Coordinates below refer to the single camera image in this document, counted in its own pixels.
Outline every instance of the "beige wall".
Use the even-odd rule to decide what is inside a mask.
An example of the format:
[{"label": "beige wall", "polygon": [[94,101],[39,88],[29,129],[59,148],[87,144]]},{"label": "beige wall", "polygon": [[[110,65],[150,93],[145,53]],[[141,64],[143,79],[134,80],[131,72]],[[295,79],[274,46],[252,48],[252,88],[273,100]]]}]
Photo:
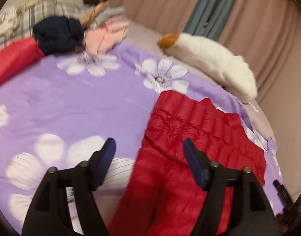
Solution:
[{"label": "beige wall", "polygon": [[260,106],[275,132],[284,184],[296,199],[301,191],[301,14],[286,63]]}]

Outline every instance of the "teal curtain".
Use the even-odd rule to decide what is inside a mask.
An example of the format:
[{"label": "teal curtain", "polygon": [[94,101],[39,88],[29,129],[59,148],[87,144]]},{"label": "teal curtain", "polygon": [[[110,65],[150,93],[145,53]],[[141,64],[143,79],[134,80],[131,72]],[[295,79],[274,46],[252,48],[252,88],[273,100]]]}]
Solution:
[{"label": "teal curtain", "polygon": [[236,0],[198,0],[184,32],[218,40]]}]

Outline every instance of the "purple bed sheet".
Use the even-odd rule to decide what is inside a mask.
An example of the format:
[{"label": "purple bed sheet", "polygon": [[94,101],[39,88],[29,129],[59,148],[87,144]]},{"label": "purple bed sheet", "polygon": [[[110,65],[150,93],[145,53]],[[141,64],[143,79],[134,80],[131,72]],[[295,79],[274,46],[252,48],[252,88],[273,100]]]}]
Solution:
[{"label": "purple bed sheet", "polygon": [[[274,213],[282,210],[272,182],[282,182],[276,145],[255,130],[239,100],[168,59],[127,44],[92,58],[48,56],[0,87],[0,209],[20,233],[31,198],[46,169],[73,167],[116,140],[115,158],[94,193],[106,223],[129,181],[153,106],[161,91],[210,98],[239,113],[246,134],[265,153],[264,191]],[[81,232],[73,200],[74,229]]]}]

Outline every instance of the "pink folded garment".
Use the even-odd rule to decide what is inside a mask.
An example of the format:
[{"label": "pink folded garment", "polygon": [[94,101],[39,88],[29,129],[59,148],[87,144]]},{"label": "pink folded garment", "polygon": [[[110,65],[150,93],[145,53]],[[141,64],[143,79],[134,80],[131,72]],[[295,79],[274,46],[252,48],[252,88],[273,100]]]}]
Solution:
[{"label": "pink folded garment", "polygon": [[122,42],[127,35],[129,21],[123,16],[115,16],[103,25],[85,32],[84,46],[94,56],[104,55],[116,43]]}]

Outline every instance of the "red garment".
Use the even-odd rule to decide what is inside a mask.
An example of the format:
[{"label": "red garment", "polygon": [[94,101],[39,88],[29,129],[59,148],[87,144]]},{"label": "red garment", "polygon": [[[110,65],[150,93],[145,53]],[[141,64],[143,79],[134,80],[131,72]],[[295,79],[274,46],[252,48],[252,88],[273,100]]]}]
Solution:
[{"label": "red garment", "polygon": [[[206,198],[183,155],[191,138],[198,150],[231,169],[248,166],[264,184],[266,162],[238,114],[210,99],[197,102],[162,92],[150,117],[126,192],[109,226],[111,236],[189,236]],[[233,191],[227,188],[218,233],[227,229]]]},{"label": "red garment", "polygon": [[32,37],[12,42],[0,50],[0,85],[44,56]]}]

